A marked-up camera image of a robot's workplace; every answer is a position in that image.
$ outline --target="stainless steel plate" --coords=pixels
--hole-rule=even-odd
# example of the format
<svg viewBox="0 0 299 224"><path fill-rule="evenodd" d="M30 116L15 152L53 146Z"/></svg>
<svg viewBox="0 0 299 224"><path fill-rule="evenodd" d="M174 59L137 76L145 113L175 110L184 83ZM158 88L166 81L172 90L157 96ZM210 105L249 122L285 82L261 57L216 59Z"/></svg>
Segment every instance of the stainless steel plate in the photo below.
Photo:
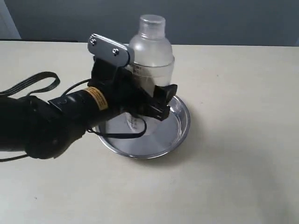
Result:
<svg viewBox="0 0 299 224"><path fill-rule="evenodd" d="M154 133L138 139L112 139L100 137L109 149L117 154L136 159L151 159L177 148L186 138L190 128L190 114L183 101L175 96L169 103L171 113ZM100 124L98 132L131 133L125 114Z"/></svg>

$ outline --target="plastic bottle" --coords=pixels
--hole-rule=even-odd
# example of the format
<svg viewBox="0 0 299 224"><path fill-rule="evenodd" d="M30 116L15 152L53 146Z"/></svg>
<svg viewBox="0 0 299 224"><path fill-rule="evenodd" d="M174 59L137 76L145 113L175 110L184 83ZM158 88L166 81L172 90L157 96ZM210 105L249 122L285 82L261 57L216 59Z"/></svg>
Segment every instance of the plastic bottle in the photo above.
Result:
<svg viewBox="0 0 299 224"><path fill-rule="evenodd" d="M153 96L155 85L166 86L171 82L174 67L172 46L165 38L165 18L159 15L142 15L139 32L129 46L134 49L133 74L141 87ZM127 122L133 132L141 132L144 124L140 119L126 114ZM147 122L145 135L154 132L160 121L143 117Z"/></svg>

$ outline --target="bolt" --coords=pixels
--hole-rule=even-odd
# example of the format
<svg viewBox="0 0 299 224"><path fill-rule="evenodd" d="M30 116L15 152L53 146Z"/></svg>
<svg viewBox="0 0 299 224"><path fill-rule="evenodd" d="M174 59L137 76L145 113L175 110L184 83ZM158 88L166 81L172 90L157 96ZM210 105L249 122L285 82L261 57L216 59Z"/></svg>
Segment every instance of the bolt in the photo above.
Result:
<svg viewBox="0 0 299 224"><path fill-rule="evenodd" d="M112 53L114 54L114 56L117 56L120 53L120 51L117 48L114 48L112 50Z"/></svg>
<svg viewBox="0 0 299 224"><path fill-rule="evenodd" d="M96 40L96 39L91 39L91 40L90 40L90 43L94 46L94 45L97 44L97 40Z"/></svg>

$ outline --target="table surface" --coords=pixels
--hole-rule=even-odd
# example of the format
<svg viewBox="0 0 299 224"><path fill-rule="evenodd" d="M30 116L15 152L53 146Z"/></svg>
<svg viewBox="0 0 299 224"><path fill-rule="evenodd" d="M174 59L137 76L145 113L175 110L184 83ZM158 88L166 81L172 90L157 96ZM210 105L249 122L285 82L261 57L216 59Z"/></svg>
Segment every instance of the table surface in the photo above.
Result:
<svg viewBox="0 0 299 224"><path fill-rule="evenodd" d="M140 161L86 134L55 160L2 163L0 223L299 223L299 48L173 50L192 119L184 143ZM0 52L0 90L44 70L60 76L44 100L93 65L84 43L0 42Z"/></svg>

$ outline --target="yellow label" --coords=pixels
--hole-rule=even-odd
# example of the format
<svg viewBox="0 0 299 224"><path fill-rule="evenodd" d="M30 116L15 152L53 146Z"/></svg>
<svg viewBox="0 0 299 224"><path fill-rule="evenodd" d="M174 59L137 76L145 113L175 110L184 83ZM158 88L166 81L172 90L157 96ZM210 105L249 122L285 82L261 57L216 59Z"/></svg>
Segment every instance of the yellow label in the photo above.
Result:
<svg viewBox="0 0 299 224"><path fill-rule="evenodd" d="M105 99L103 93L98 90L95 87L88 87L86 89L84 89L86 92L88 92L95 100L95 102L97 103L100 111L105 110L108 108L108 103L107 100Z"/></svg>

